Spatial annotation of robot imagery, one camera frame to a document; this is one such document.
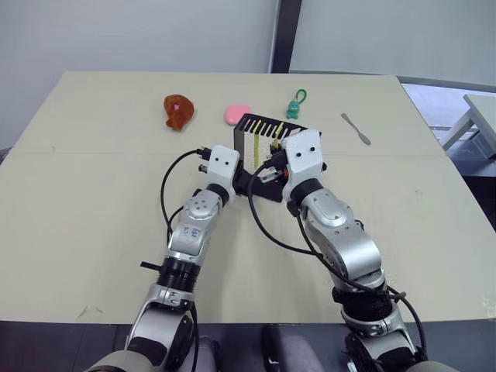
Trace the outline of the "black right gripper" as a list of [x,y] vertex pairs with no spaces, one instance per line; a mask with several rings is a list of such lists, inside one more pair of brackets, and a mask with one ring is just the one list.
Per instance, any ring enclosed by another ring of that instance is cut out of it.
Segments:
[[267,184],[288,176],[287,171],[288,157],[284,151],[276,151],[268,156],[260,167],[262,171],[268,171],[267,174],[260,176],[260,181]]

